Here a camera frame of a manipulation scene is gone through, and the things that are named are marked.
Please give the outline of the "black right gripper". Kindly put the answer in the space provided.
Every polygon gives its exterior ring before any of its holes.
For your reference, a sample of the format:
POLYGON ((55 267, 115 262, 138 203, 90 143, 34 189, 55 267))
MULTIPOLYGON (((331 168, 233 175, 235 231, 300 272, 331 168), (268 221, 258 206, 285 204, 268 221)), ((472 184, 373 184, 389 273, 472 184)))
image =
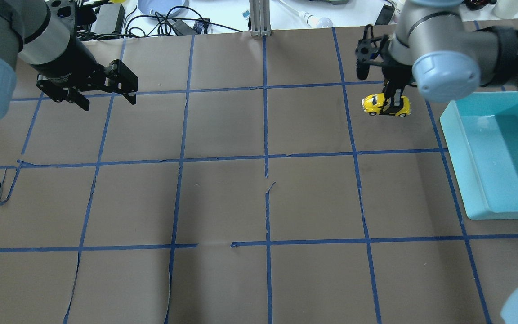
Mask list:
POLYGON ((383 86, 387 86, 387 111, 400 111, 403 106, 404 87, 416 88, 411 66, 399 63, 390 54, 391 36, 374 34, 374 25, 366 25, 354 50, 356 76, 360 81, 368 79, 372 67, 380 68, 383 86))

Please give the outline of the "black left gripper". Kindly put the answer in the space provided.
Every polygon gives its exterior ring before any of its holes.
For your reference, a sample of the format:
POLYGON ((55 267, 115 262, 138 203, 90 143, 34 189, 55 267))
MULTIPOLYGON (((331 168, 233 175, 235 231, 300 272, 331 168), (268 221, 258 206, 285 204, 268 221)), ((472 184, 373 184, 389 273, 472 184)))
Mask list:
POLYGON ((105 85, 128 103, 137 103, 138 76, 121 60, 107 67, 97 62, 93 54, 77 37, 70 37, 64 52, 51 62, 32 64, 38 72, 37 88, 56 103, 66 101, 89 111, 89 100, 80 91, 100 90, 105 85))

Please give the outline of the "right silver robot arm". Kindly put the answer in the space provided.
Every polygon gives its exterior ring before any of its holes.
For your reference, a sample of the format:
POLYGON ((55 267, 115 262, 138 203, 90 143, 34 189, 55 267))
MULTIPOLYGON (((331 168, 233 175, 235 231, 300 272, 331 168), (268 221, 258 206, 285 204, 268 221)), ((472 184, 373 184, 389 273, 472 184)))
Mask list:
POLYGON ((411 104, 404 96, 415 86, 427 101, 460 100, 480 87, 518 89, 518 30, 491 26, 466 31, 459 0, 408 0, 392 35, 374 37, 367 25, 354 51, 357 77, 370 66, 382 69, 380 94, 362 100, 371 116, 405 117, 411 104))

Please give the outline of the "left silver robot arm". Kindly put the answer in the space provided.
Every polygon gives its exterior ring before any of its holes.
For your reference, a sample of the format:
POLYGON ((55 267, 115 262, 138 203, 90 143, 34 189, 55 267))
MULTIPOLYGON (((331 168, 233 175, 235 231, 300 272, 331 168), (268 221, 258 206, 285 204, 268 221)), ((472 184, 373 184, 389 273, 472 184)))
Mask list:
POLYGON ((21 59, 37 71, 36 86, 52 101, 88 111, 84 93, 119 94, 136 104, 138 76, 121 60, 98 63, 77 37, 94 22, 88 5, 73 0, 0 0, 0 119, 8 113, 21 59))

